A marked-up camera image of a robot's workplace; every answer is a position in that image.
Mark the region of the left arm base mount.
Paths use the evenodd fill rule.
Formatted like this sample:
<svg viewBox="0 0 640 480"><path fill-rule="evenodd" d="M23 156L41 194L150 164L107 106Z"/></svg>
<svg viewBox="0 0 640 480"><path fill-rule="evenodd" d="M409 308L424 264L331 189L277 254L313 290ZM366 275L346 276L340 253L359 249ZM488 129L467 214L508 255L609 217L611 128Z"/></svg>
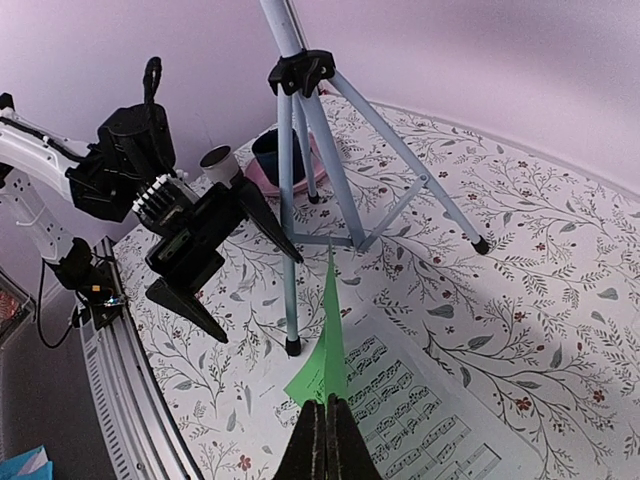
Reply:
<svg viewBox="0 0 640 480"><path fill-rule="evenodd" d="M110 325L126 304L126 298L117 292L114 266L112 256L97 255L85 240L73 238L70 251L56 267L56 277L89 309L96 330Z"/></svg>

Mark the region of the green sheet music page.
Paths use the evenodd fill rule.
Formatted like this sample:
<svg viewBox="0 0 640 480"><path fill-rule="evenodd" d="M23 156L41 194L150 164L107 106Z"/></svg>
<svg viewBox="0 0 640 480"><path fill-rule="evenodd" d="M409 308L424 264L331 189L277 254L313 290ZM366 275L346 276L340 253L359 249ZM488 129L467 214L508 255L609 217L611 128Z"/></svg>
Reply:
<svg viewBox="0 0 640 480"><path fill-rule="evenodd" d="M323 308L321 335L303 367L284 388L299 407L308 400L327 404L331 394L347 397L346 355L332 245L328 248Z"/></svg>

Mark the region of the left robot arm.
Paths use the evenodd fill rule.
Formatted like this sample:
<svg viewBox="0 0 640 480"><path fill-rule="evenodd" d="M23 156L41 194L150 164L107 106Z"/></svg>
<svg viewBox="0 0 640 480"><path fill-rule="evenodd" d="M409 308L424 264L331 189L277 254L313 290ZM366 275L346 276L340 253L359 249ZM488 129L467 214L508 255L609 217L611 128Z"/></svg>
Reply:
<svg viewBox="0 0 640 480"><path fill-rule="evenodd" d="M219 246L248 220L290 260L300 262L301 255L241 170L200 195L175 162L166 112L151 99L116 110L88 144L27 122L11 95L1 97L1 198L57 280L90 305L112 304L113 282L95 265L88 243L57 221L35 181L97 219L120 222L136 215L159 238L145 258L156 276L147 299L226 342L226 332L197 297L223 266Z"/></svg>

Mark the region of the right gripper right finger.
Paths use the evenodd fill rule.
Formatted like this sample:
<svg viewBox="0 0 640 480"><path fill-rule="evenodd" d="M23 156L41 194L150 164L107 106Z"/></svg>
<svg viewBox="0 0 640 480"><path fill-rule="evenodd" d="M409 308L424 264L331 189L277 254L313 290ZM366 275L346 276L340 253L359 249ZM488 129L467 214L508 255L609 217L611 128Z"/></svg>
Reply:
<svg viewBox="0 0 640 480"><path fill-rule="evenodd" d="M382 477L366 447L347 401L331 394L326 414L326 478L375 479Z"/></svg>

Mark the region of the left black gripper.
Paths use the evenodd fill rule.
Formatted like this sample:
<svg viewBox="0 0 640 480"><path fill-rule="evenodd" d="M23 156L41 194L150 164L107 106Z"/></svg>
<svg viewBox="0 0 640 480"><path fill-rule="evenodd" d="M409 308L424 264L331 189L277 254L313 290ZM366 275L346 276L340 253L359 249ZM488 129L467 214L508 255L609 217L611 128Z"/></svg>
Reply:
<svg viewBox="0 0 640 480"><path fill-rule="evenodd" d="M227 333L195 294L223 266L216 248L239 223L247 216L289 259L303 262L258 186L242 174L228 185L215 183L203 196L162 175L138 196L132 210L146 229L160 237L145 257L158 275L147 287L146 298L222 344L229 342Z"/></svg>

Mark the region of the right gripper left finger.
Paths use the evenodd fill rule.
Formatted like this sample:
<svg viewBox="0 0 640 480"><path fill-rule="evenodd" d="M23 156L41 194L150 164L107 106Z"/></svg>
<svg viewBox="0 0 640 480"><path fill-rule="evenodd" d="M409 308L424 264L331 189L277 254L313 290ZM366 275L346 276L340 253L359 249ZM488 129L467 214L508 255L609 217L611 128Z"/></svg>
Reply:
<svg viewBox="0 0 640 480"><path fill-rule="evenodd" d="M274 480L326 478L325 406L307 400L295 424Z"/></svg>

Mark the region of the white perforated music stand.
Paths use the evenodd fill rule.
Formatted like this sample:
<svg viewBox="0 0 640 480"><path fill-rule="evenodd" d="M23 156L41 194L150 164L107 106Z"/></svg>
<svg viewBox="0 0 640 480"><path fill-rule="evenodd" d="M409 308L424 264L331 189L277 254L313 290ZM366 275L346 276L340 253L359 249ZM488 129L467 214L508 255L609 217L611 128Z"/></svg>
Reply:
<svg viewBox="0 0 640 480"><path fill-rule="evenodd" d="M307 47L302 28L289 1L261 0L260 5L279 50L279 59L268 76L277 98L278 193L280 222L288 240L295 244L340 245L364 252L395 221L423 189L429 190L448 216L467 235L474 250L485 255L488 242L447 194L426 166L395 130L337 69L332 53ZM363 228L320 100L320 86L328 82L364 117L415 174L416 180L391 211L371 231ZM345 237L303 235L295 231L294 172L302 164L307 196L317 203L314 166L322 164L338 201L348 234Z"/></svg>

